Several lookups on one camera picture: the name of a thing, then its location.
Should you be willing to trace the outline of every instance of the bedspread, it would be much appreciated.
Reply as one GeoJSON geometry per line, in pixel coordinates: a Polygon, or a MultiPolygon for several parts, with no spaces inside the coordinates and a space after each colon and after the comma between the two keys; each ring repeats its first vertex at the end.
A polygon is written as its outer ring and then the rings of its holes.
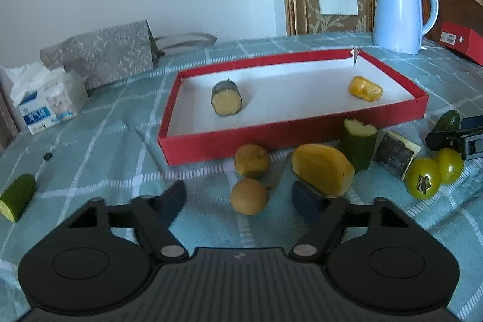
{"type": "MultiPolygon", "coordinates": [[[[372,44],[369,33],[324,33],[230,42],[165,56],[153,71],[95,90],[81,114],[32,136],[22,132],[0,158],[0,186],[22,173],[34,174],[37,192],[23,217],[10,223],[0,216],[0,315],[16,320],[28,303],[16,277],[22,256],[56,225],[94,196],[107,204],[127,203],[140,194],[159,194],[175,180],[187,186],[187,203],[171,226],[182,244],[196,246],[289,248],[307,230],[290,203],[296,179],[286,165],[268,206],[254,217],[236,213],[229,192],[238,181],[233,159],[170,167],[156,141],[176,72],[214,62],[310,49],[360,46],[430,94],[424,119],[390,127],[423,144],[438,117],[451,108],[463,116],[483,114],[483,68],[433,42],[418,55],[404,55],[372,44]],[[53,156],[44,161],[51,151],[53,156]]],[[[284,165],[291,149],[272,152],[272,172],[284,165]]],[[[429,154],[423,149],[421,154],[429,154]]],[[[371,164],[356,174],[346,197],[371,204],[391,199],[457,258],[461,276],[449,305],[458,318],[483,320],[483,161],[465,163],[461,178],[417,201],[405,185],[371,164]]],[[[117,235],[133,239],[130,230],[117,235]]]]}

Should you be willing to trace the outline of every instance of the light blue kettle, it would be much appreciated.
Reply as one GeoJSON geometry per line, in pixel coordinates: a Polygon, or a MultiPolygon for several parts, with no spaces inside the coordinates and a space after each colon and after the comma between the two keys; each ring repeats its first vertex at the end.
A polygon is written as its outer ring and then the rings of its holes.
{"type": "Polygon", "coordinates": [[[373,42],[398,53],[417,54],[421,37],[433,27],[440,7],[431,1],[431,14],[423,26],[421,0],[376,0],[373,42]]]}

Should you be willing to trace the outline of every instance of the white switch plate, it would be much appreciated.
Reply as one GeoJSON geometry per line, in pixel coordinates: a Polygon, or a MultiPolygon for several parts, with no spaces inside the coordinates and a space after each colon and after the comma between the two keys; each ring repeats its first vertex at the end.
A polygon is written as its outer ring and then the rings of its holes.
{"type": "Polygon", "coordinates": [[[358,16],[357,0],[319,0],[320,14],[358,16]]]}

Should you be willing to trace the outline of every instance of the red cardboard tray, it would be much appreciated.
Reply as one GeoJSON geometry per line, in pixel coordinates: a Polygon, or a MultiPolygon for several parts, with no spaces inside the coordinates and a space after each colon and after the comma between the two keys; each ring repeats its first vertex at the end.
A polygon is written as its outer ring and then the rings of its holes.
{"type": "Polygon", "coordinates": [[[483,37],[473,29],[444,21],[441,26],[440,44],[468,56],[483,66],[483,37]]]}
{"type": "Polygon", "coordinates": [[[340,137],[345,118],[377,128],[420,119],[429,96],[373,56],[336,49],[288,53],[216,63],[180,71],[168,98],[158,143],[169,165],[233,156],[247,143],[268,151],[340,137]],[[351,96],[352,77],[384,89],[373,103],[351,96]],[[234,81],[243,107],[219,117],[211,89],[234,81]]]}

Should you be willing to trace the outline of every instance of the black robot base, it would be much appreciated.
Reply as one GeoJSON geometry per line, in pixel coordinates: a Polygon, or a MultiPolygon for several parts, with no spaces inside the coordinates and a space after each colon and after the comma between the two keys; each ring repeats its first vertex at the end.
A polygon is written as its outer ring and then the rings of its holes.
{"type": "Polygon", "coordinates": [[[157,197],[94,198],[35,245],[18,279],[33,321],[456,322],[446,308],[456,259],[394,204],[350,205],[302,182],[292,189],[310,230],[282,248],[209,249],[190,257],[168,227],[177,181],[157,197]],[[139,245],[110,227],[132,227],[139,245]],[[367,232],[341,243],[348,227],[367,232]]]}

